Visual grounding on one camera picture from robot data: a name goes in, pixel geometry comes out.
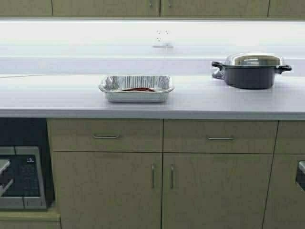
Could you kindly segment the right grey robot base bracket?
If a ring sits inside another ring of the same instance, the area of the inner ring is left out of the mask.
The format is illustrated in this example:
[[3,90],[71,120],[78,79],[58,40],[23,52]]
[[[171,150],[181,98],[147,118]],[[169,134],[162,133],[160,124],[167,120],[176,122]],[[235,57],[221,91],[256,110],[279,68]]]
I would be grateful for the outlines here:
[[296,183],[305,191],[305,162],[299,161],[297,165]]

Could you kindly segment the left grey robot base bracket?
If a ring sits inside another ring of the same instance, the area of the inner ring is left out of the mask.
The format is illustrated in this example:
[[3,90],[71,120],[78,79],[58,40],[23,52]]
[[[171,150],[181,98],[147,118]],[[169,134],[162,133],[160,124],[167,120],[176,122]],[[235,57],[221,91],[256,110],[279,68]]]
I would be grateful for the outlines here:
[[10,166],[11,162],[9,160],[0,160],[0,196],[2,196],[13,183]]

